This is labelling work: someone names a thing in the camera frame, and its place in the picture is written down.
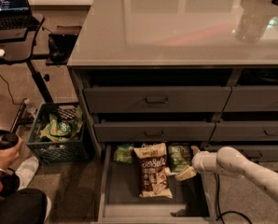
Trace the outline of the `person's hand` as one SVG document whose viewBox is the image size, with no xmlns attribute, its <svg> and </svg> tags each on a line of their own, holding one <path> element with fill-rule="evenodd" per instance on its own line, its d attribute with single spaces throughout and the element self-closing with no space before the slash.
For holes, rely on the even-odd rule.
<svg viewBox="0 0 278 224">
<path fill-rule="evenodd" d="M 0 149 L 0 173 L 3 173 L 20 155 L 22 140 L 19 138 L 18 143 L 8 149 Z"/>
</svg>

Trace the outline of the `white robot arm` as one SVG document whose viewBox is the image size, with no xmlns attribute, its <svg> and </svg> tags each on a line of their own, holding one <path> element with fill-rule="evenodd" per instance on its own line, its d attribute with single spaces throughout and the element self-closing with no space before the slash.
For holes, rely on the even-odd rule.
<svg viewBox="0 0 278 224">
<path fill-rule="evenodd" d="M 178 173 L 175 176 L 176 180 L 184 181 L 196 174 L 204 173 L 240 175 L 278 202 L 278 173 L 248 160 L 233 147 L 222 147 L 217 152 L 200 151 L 196 146 L 192 146 L 191 149 L 193 150 L 192 164 Z"/>
</svg>

